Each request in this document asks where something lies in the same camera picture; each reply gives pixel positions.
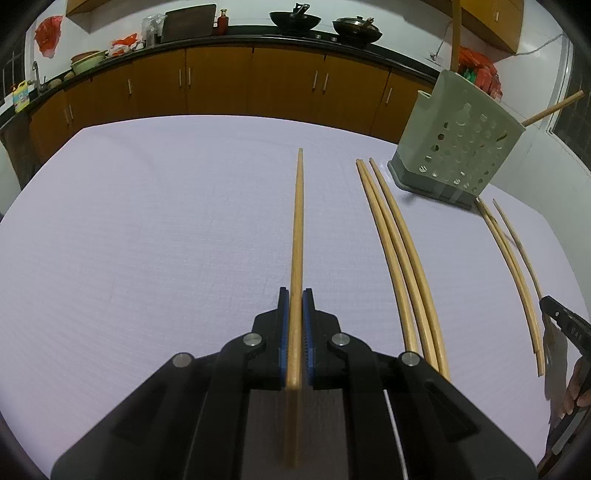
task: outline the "gray holder base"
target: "gray holder base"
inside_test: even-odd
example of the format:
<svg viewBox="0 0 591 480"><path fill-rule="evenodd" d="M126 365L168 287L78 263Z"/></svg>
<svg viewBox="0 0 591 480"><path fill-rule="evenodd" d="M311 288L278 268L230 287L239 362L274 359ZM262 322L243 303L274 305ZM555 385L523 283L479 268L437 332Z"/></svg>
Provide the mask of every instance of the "gray holder base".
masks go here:
<svg viewBox="0 0 591 480"><path fill-rule="evenodd" d="M388 162L388 170L400 189L449 203L465 210L472 210L472 205L476 200L474 195L407 170L397 152Z"/></svg>

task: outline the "metal rivet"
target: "metal rivet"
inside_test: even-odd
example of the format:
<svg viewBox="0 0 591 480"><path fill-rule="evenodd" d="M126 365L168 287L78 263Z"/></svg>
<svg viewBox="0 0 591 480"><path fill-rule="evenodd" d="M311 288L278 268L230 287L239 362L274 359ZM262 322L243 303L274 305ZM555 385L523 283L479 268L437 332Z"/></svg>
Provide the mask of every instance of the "metal rivet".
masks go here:
<svg viewBox="0 0 591 480"><path fill-rule="evenodd" d="M345 346L349 344L351 338L346 333L335 333L331 340L335 345Z"/></svg>
<svg viewBox="0 0 591 480"><path fill-rule="evenodd" d="M193 359L188 353L177 353L173 357L173 365L177 368L187 367Z"/></svg>
<svg viewBox="0 0 591 480"><path fill-rule="evenodd" d="M414 367L420 363L421 357L419 357L415 352L404 352L402 354L401 360L404 365L407 365L408 367Z"/></svg>
<svg viewBox="0 0 591 480"><path fill-rule="evenodd" d="M248 346L257 346L259 343L262 342L262 336L258 333L247 333L243 338L242 341L245 345Z"/></svg>

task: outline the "table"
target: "table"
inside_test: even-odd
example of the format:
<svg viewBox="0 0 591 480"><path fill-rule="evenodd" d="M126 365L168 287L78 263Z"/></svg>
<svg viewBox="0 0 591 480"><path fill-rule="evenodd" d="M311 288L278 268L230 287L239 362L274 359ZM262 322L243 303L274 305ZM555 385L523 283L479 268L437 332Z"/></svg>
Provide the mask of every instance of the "table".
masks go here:
<svg viewBox="0 0 591 480"><path fill-rule="evenodd" d="M482 218L397 189L386 168L395 145L385 141L278 119L178 116L81 131L0 224L0 411L42 471L174 353L216 352L275 308L290 281L298 147L304 288L317 308L375 351L403 350L355 167L371 156L421 257L454 385L534 461L542 457L544 379L515 284ZM586 317L548 223L488 186L483 198L493 197L544 292ZM569 377L576 358L571 346ZM321 403L331 410L335 400Z"/></svg>

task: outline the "finger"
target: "finger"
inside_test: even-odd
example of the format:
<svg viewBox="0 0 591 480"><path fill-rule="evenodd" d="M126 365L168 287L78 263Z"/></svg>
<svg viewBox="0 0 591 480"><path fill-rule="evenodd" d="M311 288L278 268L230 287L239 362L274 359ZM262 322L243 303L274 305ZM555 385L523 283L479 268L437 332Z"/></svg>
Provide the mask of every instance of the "finger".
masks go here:
<svg viewBox="0 0 591 480"><path fill-rule="evenodd" d="M591 407L591 390L587 390L577 400L577 405L581 408Z"/></svg>
<svg viewBox="0 0 591 480"><path fill-rule="evenodd" d="M574 398L570 395L566 394L564 396L564 411L567 415L570 415L573 412L574 408Z"/></svg>
<svg viewBox="0 0 591 480"><path fill-rule="evenodd" d="M581 390L581 383L579 382L579 375L581 373L581 368L583 366L583 357L579 358L574 365L573 369L573 376L570 377L569 386L567 387L567 392L570 396L575 399L579 396L579 391Z"/></svg>

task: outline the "black countertop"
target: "black countertop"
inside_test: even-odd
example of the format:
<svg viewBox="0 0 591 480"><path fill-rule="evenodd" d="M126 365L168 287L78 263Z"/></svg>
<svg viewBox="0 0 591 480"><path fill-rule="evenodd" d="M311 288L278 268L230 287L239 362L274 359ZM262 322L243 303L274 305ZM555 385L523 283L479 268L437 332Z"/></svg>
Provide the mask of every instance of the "black countertop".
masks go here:
<svg viewBox="0 0 591 480"><path fill-rule="evenodd" d="M18 114L15 114L13 106L9 107L5 112L0 114L0 132L6 126L8 126L15 115L26 115L38 105L45 102L54 93L57 93L58 91L69 86L75 85L76 83L81 82L88 77L96 75L101 70L111 68L119 63L127 63L146 55L176 50L178 48L222 44L252 44L253 46L261 44L273 44L320 50L325 53L339 53L359 60L366 60L386 67L392 67L395 70L408 73L432 84L435 84L437 77L439 76L439 72L436 69L402 55L401 53L398 53L394 50L374 44L356 46L352 44L340 43L337 34L311 30L305 35L294 36L283 34L277 27L264 25L234 25L230 26L228 28L228 33L223 36L191 38L189 40L162 43L150 48L144 48L142 50L129 53L127 55L104 60L96 67L87 70L80 75L76 75L70 80L62 82L57 87L52 88L40 96L33 94L31 96L29 105L27 105Z"/></svg>

